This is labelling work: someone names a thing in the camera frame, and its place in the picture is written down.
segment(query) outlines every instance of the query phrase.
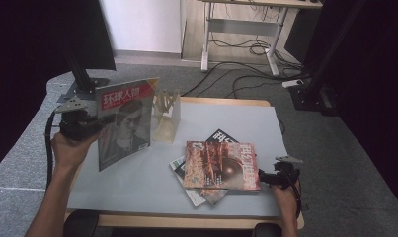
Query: black cable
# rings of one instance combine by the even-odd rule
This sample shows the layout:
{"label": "black cable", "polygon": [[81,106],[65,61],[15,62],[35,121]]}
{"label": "black cable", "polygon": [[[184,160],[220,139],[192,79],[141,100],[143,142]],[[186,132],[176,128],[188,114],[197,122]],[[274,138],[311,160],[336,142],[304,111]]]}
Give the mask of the black cable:
{"label": "black cable", "polygon": [[232,19],[229,15],[229,13],[227,12],[227,4],[225,3],[225,10],[226,10],[226,15],[229,17],[229,19]]}
{"label": "black cable", "polygon": [[259,75],[255,75],[255,76],[254,76],[254,75],[241,76],[241,77],[236,78],[236,79],[233,81],[233,83],[232,83],[232,91],[233,91],[233,94],[234,94],[235,98],[237,98],[237,97],[236,97],[236,94],[235,94],[235,91],[236,91],[236,90],[235,90],[235,84],[236,84],[239,80],[242,80],[242,79],[245,79],[245,78],[250,78],[250,77],[265,78],[265,79],[280,81],[279,83],[271,83],[271,85],[280,84],[281,82],[283,82],[283,78],[271,77],[271,76],[266,76],[266,75],[263,75],[263,76],[259,76]]}
{"label": "black cable", "polygon": [[221,65],[224,65],[224,64],[238,64],[238,65],[241,65],[241,66],[245,66],[245,67],[251,68],[252,70],[258,72],[259,74],[266,75],[267,77],[271,77],[269,74],[267,74],[267,73],[265,73],[265,72],[262,72],[261,70],[258,70],[257,68],[252,67],[252,66],[249,66],[249,65],[247,65],[247,64],[245,64],[245,63],[242,63],[242,62],[234,62],[234,61],[219,62],[219,63],[217,63],[213,68],[211,68],[211,69],[206,73],[206,75],[204,76],[204,78],[201,79],[201,81],[199,81],[199,82],[195,85],[195,87],[193,87],[193,88],[190,89],[189,91],[185,92],[185,93],[184,93],[183,95],[181,95],[181,96],[186,96],[187,94],[189,94],[190,92],[192,92],[195,88],[197,88],[199,85],[201,85],[202,82],[204,82],[204,80],[214,71],[214,69],[216,69],[217,67],[219,67],[219,66],[221,66]]}
{"label": "black cable", "polygon": [[261,6],[258,6],[256,9],[254,9],[252,5],[250,5],[250,6],[251,6],[251,9],[254,10],[254,11],[257,11],[257,9],[258,9],[258,12],[257,12],[257,13],[254,15],[254,17],[252,18],[252,21],[254,21],[254,19],[255,19],[255,18],[258,16],[258,14],[260,13]]}
{"label": "black cable", "polygon": [[[260,78],[266,78],[266,77],[261,77],[261,76],[252,76],[252,75],[248,75],[248,76],[243,76],[243,77],[240,77],[240,78],[237,78],[237,79],[242,79],[242,78],[247,78],[247,77],[260,77]],[[229,94],[227,94],[226,96],[224,96],[224,98],[227,98],[227,97],[229,97],[231,94],[233,94],[233,95],[234,95],[234,98],[235,98],[235,99],[238,99],[238,97],[236,96],[236,92],[237,92],[237,91],[240,91],[240,90],[243,90],[243,89],[258,88],[258,87],[262,87],[262,86],[264,86],[264,85],[277,85],[277,84],[280,84],[280,83],[281,83],[281,82],[275,82],[275,83],[263,82],[263,83],[261,83],[260,85],[257,85],[257,86],[245,86],[245,87],[241,87],[241,88],[234,88],[234,87],[233,87],[232,92],[230,92]]]}
{"label": "black cable", "polygon": [[[247,40],[247,41],[244,41],[241,43],[232,44],[232,43],[228,43],[228,42],[225,42],[222,40],[214,39],[213,33],[210,33],[210,34],[211,34],[210,42],[214,42],[214,44],[219,47],[249,48],[251,54],[258,55],[258,56],[266,55],[267,53],[269,53],[268,51],[266,51],[266,49],[270,49],[270,45],[265,41],[259,40],[258,36],[255,39],[250,39],[250,40]],[[247,43],[250,43],[253,41],[255,41],[255,43],[253,43],[251,45],[244,45],[244,44],[247,44]],[[260,48],[263,52],[257,52],[256,50],[254,50],[254,48]],[[281,64],[281,65],[289,66],[289,67],[299,69],[299,70],[303,69],[303,65],[301,63],[287,61],[286,59],[284,59],[284,57],[282,55],[280,55],[280,52],[278,50],[275,51],[274,55],[277,58],[279,64]]]}
{"label": "black cable", "polygon": [[45,151],[47,153],[47,181],[45,185],[45,189],[47,190],[48,186],[51,182],[51,176],[53,173],[53,152],[51,150],[51,128],[53,126],[54,116],[56,115],[55,111],[53,111],[50,117],[47,120],[44,130],[44,143],[45,143]]}
{"label": "black cable", "polygon": [[210,89],[216,82],[218,82],[220,79],[222,79],[223,77],[225,77],[227,74],[233,72],[233,71],[238,71],[241,69],[233,69],[233,70],[229,70],[226,73],[224,73],[222,76],[220,76],[219,78],[217,78],[213,83],[211,83],[210,86],[208,86],[207,88],[205,88],[204,90],[200,91],[198,94],[196,94],[196,97],[198,97],[199,95],[201,95],[202,93],[204,93],[205,91],[207,91],[208,89]]}
{"label": "black cable", "polygon": [[[254,1],[254,0],[249,0],[249,2],[255,4],[255,1]],[[257,10],[257,6],[256,6],[256,5],[252,5],[252,4],[251,4],[250,7],[251,7],[251,9],[254,10],[254,11]]]}
{"label": "black cable", "polygon": [[299,217],[300,211],[302,209],[302,201],[301,201],[301,195],[300,195],[301,189],[300,189],[300,191],[298,191],[296,185],[291,181],[287,172],[285,172],[283,169],[280,169],[280,170],[281,170],[281,173],[287,178],[288,182],[291,185],[291,188],[294,190],[294,193],[296,194],[296,203],[297,203],[296,219],[297,219]]}
{"label": "black cable", "polygon": [[267,14],[269,13],[269,7],[263,7],[263,14],[261,14],[261,21],[265,21],[267,18]]}
{"label": "black cable", "polygon": [[281,135],[285,134],[285,125],[282,123],[282,121],[278,118],[279,124],[280,124],[280,130],[281,130]]}

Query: magazine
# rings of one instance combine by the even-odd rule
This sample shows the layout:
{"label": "magazine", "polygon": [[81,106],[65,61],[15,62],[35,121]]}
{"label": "magazine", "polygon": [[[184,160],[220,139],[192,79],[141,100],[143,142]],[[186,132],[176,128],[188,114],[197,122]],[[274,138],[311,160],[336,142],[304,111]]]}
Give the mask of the magazine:
{"label": "magazine", "polygon": [[257,191],[254,144],[187,141],[185,188]]}
{"label": "magazine", "polygon": [[239,142],[221,129],[218,129],[211,137],[208,138],[207,141],[236,142],[236,143]]}
{"label": "magazine", "polygon": [[[170,163],[171,168],[177,174],[177,178],[181,184],[183,184],[184,180],[184,161],[184,156],[182,156]],[[186,190],[186,192],[194,206],[205,203],[205,198],[201,196],[199,190]]]}
{"label": "magazine", "polygon": [[109,122],[98,139],[100,171],[150,146],[157,85],[153,78],[96,88],[97,118]]}
{"label": "magazine", "polygon": [[[177,174],[181,184],[185,176],[185,156],[178,158],[170,163],[171,168]],[[187,195],[195,206],[202,204],[201,201],[216,205],[228,192],[228,190],[208,190],[208,189],[190,189],[186,190]]]}

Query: book cover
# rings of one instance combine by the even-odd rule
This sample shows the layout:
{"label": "book cover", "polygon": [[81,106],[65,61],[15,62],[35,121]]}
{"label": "book cover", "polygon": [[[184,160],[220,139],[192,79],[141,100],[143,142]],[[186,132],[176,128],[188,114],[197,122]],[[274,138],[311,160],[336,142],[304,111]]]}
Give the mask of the book cover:
{"label": "book cover", "polygon": [[188,141],[185,188],[257,191],[254,144]]}
{"label": "book cover", "polygon": [[[170,163],[171,168],[177,174],[178,179],[183,184],[185,177],[186,159],[185,156],[180,157]],[[208,189],[189,189],[187,195],[195,206],[207,201],[212,205],[216,205],[228,192],[228,190],[208,190]]]}
{"label": "book cover", "polygon": [[224,132],[222,129],[218,129],[211,137],[208,138],[206,141],[217,141],[217,142],[236,142],[239,141],[235,140],[232,136]]}
{"label": "book cover", "polygon": [[153,97],[158,79],[96,89],[97,118],[111,122],[98,139],[100,171],[150,146]]}
{"label": "book cover", "polygon": [[[171,161],[170,163],[170,166],[172,170],[176,173],[177,179],[180,181],[181,185],[183,184],[184,180],[184,158],[185,156],[182,156],[177,160]],[[200,194],[199,190],[186,190],[186,192],[194,206],[199,206],[205,203],[206,199]]]}

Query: gray carpet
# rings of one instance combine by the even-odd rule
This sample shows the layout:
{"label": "gray carpet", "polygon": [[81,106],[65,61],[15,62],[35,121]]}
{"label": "gray carpet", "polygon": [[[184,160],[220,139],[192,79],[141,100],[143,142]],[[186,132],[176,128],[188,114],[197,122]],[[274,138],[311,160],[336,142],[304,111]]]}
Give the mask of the gray carpet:
{"label": "gray carpet", "polygon": [[[204,74],[198,68],[118,64],[118,72],[90,71],[113,83],[160,77],[160,87],[186,92]],[[226,69],[215,70],[188,96],[210,86]],[[235,78],[249,71],[234,71],[216,82],[201,97],[223,98]],[[71,74],[52,79],[47,97],[22,137],[0,164],[0,236],[23,236],[35,215],[45,185],[43,130],[57,98],[72,82]],[[239,87],[256,86],[267,79],[248,78]],[[237,92],[240,99],[268,100],[285,125],[287,152],[304,160],[301,169],[305,227],[300,236],[398,236],[398,201],[340,118],[296,111],[280,85],[264,85]],[[109,236],[99,228],[96,236]]]}

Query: black curtain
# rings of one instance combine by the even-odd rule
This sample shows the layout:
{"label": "black curtain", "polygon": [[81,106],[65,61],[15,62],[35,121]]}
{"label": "black curtain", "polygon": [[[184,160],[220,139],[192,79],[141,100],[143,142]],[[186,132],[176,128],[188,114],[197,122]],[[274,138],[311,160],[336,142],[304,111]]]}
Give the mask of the black curtain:
{"label": "black curtain", "polygon": [[[339,115],[398,198],[398,1],[359,2],[362,8],[318,76],[335,89]],[[314,40],[323,44],[330,31],[315,32]],[[311,53],[322,55],[315,45]]]}
{"label": "black curtain", "polygon": [[70,71],[60,35],[82,67],[116,70],[98,0],[0,1],[0,161],[40,108],[46,82]]}

